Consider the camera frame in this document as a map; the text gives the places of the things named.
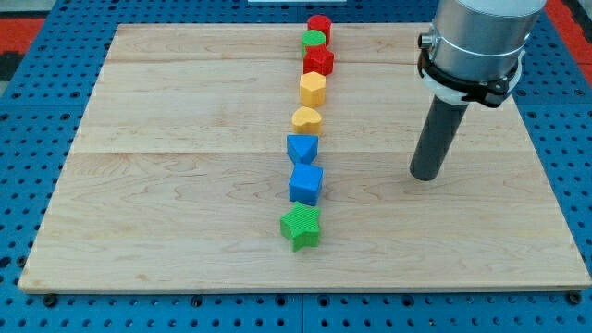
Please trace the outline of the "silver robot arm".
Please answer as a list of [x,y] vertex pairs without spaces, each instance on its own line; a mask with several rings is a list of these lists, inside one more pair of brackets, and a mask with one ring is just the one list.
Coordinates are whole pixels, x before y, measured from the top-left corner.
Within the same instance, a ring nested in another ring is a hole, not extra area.
[[440,0],[418,36],[417,70],[442,102],[496,108],[522,75],[524,47],[545,0]]

